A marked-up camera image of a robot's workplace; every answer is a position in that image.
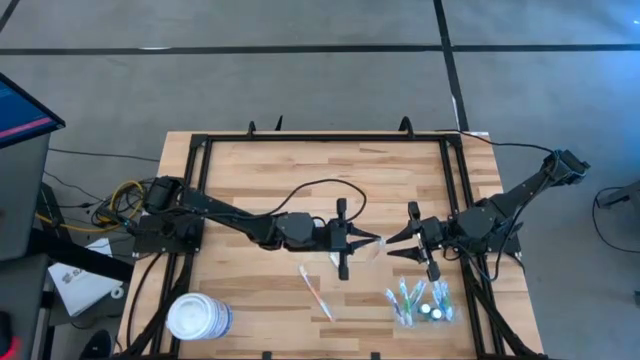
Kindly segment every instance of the computer screen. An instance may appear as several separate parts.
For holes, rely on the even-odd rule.
[[[0,74],[0,149],[64,127],[64,121]]]

